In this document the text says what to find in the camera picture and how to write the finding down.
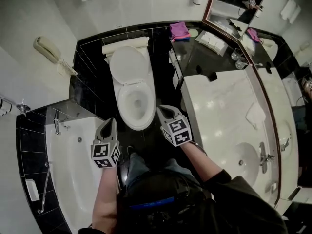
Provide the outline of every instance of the bathtub faucet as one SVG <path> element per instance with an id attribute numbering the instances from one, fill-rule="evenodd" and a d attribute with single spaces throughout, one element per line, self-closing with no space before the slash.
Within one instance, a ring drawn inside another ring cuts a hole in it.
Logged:
<path id="1" fill-rule="evenodd" d="M 59 132 L 59 112 L 57 110 L 55 110 L 53 122 L 54 122 L 54 126 L 55 126 L 55 133 L 57 135 L 59 135 L 60 134 L 60 132 Z"/>

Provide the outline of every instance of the bathtub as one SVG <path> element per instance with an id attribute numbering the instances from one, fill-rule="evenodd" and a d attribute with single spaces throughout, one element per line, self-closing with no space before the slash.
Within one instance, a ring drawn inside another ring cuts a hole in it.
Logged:
<path id="1" fill-rule="evenodd" d="M 91 160 L 90 145 L 103 120 L 96 117 L 46 126 L 46 143 L 52 182 L 64 218 L 73 234 L 92 223 L 93 204 L 101 169 Z"/>

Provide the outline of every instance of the grab bar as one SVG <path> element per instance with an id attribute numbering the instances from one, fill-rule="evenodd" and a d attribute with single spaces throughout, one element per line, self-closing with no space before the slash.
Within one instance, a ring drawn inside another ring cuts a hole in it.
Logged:
<path id="1" fill-rule="evenodd" d="M 42 207 L 41 207 L 41 210 L 40 209 L 37 210 L 39 214 L 42 214 L 44 212 L 45 194 L 47 192 L 47 185 L 48 185 L 48 179 L 49 179 L 49 174 L 50 174 L 49 163 L 46 162 L 44 165 L 45 167 L 48 167 L 48 172 L 47 172 L 47 177 L 45 178 L 44 191 L 43 191 L 43 197 L 42 197 Z"/>

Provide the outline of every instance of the jeans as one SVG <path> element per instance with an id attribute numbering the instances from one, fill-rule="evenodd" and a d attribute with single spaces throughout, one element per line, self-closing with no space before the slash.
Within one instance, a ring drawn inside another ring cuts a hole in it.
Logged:
<path id="1" fill-rule="evenodd" d="M 179 166 L 174 158 L 169 159 L 163 169 L 194 177 L 189 169 Z M 130 155 L 130 166 L 126 186 L 128 187 L 136 178 L 149 170 L 150 169 L 146 166 L 144 159 L 137 153 L 132 153 Z"/>

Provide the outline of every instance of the toilet seat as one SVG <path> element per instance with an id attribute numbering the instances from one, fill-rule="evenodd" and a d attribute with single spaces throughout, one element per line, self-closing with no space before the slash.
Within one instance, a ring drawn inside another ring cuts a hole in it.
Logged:
<path id="1" fill-rule="evenodd" d="M 118 95 L 118 108 L 128 126 L 135 130 L 144 129 L 155 111 L 151 88 L 145 82 L 123 86 Z"/>
<path id="2" fill-rule="evenodd" d="M 116 96 L 123 121 L 134 130 L 148 127 L 155 114 L 155 96 L 146 83 L 149 65 L 134 47 L 123 46 L 114 51 L 110 60 L 114 79 L 122 84 Z"/>

